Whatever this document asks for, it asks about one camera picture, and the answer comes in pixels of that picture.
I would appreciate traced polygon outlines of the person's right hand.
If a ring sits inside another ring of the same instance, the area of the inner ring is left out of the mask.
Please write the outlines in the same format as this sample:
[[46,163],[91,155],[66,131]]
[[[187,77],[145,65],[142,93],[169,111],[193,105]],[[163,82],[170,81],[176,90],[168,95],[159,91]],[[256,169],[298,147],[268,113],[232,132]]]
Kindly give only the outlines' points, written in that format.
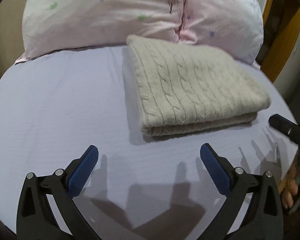
[[298,154],[295,156],[292,165],[285,176],[285,183],[281,192],[281,203],[284,209],[288,209],[293,206],[293,197],[298,193],[298,185],[295,180],[297,174],[298,156]]

